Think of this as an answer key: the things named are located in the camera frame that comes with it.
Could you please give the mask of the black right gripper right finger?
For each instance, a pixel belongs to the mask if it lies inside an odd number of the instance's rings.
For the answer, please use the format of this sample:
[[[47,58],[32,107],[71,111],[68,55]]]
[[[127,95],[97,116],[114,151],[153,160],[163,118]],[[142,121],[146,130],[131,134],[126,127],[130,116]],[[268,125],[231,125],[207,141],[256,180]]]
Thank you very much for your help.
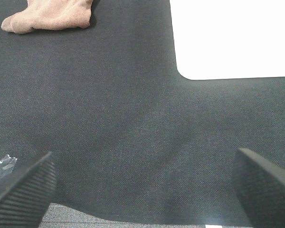
[[[232,184],[252,227],[285,228],[285,169],[239,148]]]

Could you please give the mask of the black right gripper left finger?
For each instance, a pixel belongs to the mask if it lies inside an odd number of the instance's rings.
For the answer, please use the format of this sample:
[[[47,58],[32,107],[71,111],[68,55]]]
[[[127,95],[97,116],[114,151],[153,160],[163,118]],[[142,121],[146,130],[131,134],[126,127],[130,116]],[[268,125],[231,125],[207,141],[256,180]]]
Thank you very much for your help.
[[[0,180],[0,228],[37,228],[57,187],[53,153],[42,153]]]

